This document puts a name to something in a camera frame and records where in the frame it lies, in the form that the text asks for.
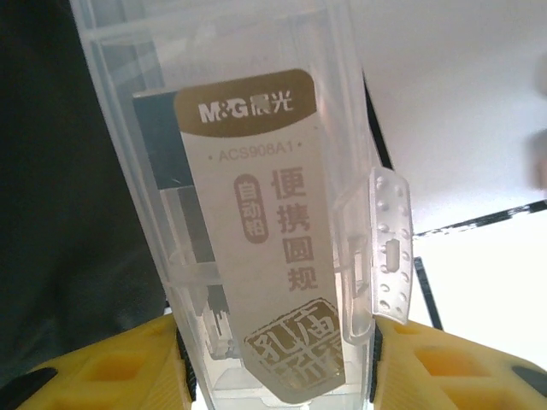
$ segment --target transparent plastic case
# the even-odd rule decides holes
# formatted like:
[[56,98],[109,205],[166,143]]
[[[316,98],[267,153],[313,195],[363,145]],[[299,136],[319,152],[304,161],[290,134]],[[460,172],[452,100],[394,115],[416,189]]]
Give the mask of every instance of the transparent plastic case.
[[[382,299],[381,275],[389,271],[392,290],[411,277],[411,247],[405,247],[412,231],[402,180],[393,177],[396,195],[379,196],[372,212],[369,205],[377,188],[389,188],[391,175],[374,173],[371,166],[348,2],[72,0],[72,5],[104,117],[209,408],[362,409],[373,313],[401,322],[408,314],[409,281],[401,288],[406,299],[395,306],[395,298]],[[241,360],[174,112],[178,90],[292,69],[304,70],[315,84],[345,371],[342,386],[300,405],[279,400]],[[389,201],[400,192],[390,214]],[[401,215],[403,221],[377,223],[375,215],[384,211],[391,215],[388,223]]]

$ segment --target dark fabric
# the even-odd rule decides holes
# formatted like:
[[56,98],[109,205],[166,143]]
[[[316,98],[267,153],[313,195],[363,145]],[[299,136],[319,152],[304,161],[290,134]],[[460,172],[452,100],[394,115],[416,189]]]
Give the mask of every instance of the dark fabric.
[[162,314],[68,2],[0,2],[0,385]]

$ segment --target yellow plastic object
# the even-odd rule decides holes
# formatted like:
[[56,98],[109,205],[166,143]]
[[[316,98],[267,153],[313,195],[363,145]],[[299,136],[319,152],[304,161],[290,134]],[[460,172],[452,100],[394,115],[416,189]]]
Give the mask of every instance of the yellow plastic object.
[[41,367],[59,372],[20,410],[190,410],[171,315]]
[[545,410],[547,398],[511,369],[534,364],[410,322],[377,319],[383,335],[377,410]]

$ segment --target perforated plastic tab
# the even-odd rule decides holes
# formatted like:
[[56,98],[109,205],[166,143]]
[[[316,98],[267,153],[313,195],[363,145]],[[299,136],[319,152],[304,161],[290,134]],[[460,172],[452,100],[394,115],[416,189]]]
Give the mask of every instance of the perforated plastic tab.
[[370,175],[373,314],[405,324],[412,289],[412,217],[409,184],[387,168]]

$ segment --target plastic packaging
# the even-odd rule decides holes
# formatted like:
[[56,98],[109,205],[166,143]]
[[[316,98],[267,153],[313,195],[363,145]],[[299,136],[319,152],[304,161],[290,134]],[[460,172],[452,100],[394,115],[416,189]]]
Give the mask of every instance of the plastic packaging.
[[372,169],[348,2],[72,5],[209,408],[362,409],[373,314],[407,318],[412,228],[406,184]]

